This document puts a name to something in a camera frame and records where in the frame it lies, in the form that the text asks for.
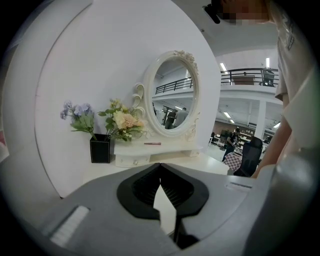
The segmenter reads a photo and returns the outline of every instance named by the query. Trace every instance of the checkered cloth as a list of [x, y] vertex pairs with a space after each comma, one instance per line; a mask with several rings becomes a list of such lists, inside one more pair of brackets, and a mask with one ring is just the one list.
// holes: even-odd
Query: checkered cloth
[[242, 157], [235, 155], [234, 153], [229, 153], [225, 156], [224, 164], [229, 166], [234, 172], [238, 170], [241, 166]]

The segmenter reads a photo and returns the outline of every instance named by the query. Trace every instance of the black flower pot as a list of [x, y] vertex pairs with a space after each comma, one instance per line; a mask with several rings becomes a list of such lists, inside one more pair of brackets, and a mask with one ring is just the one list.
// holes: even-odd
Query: black flower pot
[[90, 153], [92, 163], [110, 163], [110, 155], [114, 154], [115, 141], [109, 137], [105, 141], [105, 134], [94, 134], [96, 139], [93, 137], [90, 139]]

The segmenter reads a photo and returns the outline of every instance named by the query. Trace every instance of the oval mirror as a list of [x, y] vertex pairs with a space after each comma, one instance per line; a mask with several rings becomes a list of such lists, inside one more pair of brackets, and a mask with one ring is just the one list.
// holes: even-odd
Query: oval mirror
[[166, 130], [176, 129], [188, 119], [194, 106], [191, 71], [179, 59], [169, 59], [157, 70], [152, 85], [152, 107], [157, 122]]

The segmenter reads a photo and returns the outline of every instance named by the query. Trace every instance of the chair headrest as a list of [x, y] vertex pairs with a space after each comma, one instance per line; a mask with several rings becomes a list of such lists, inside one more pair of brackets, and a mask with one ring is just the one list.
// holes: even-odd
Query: chair headrest
[[262, 148], [263, 146], [262, 140], [257, 137], [252, 137], [249, 144], [250, 146], [255, 148]]

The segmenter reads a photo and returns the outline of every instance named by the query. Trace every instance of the balcony railing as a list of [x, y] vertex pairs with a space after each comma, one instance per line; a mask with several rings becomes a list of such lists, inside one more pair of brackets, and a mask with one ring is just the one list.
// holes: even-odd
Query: balcony railing
[[194, 83], [193, 83], [191, 77], [187, 77], [184, 79], [180, 79], [177, 81], [173, 81], [173, 82], [158, 86], [156, 88], [155, 94], [161, 94], [161, 93], [165, 93], [168, 91], [176, 91], [176, 90], [183, 89], [183, 88], [190, 89], [193, 86], [194, 86]]
[[252, 85], [277, 87], [278, 69], [274, 68], [240, 68], [221, 71], [221, 85]]

